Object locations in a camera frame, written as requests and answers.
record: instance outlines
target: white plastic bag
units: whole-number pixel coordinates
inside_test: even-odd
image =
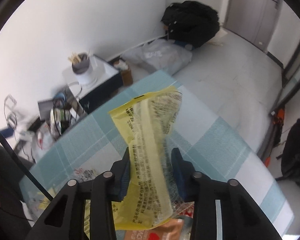
[[[149,73],[161,69],[173,75],[188,65],[192,53],[164,39],[157,39],[150,44],[123,53],[122,58],[141,66]]]

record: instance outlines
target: table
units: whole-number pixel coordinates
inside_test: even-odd
[[[46,189],[58,192],[69,179],[92,179],[109,170],[122,158],[127,145],[108,112],[136,96],[170,85],[183,94],[183,99],[173,132],[166,139],[168,152],[178,147],[184,160],[212,179],[237,179],[284,235],[293,213],[267,168],[230,125],[163,71],[143,78],[88,115],[55,143],[31,173]],[[26,177],[20,188],[34,218],[38,217],[43,196]],[[118,239],[123,235],[118,232]]]

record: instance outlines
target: black backpack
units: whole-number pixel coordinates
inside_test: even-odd
[[[291,127],[281,157],[282,177],[277,181],[288,179],[300,187],[300,118]]]
[[[161,21],[168,27],[168,38],[202,46],[219,31],[217,11],[197,1],[172,3]]]

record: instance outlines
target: gray door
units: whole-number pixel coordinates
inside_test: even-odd
[[[225,28],[265,50],[281,0],[230,0]]]

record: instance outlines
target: yellow plastic bag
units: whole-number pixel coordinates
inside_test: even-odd
[[[182,95],[174,87],[146,93],[109,112],[129,146],[130,184],[121,203],[113,202],[116,230],[145,230],[173,214],[162,169],[164,138],[172,129]]]

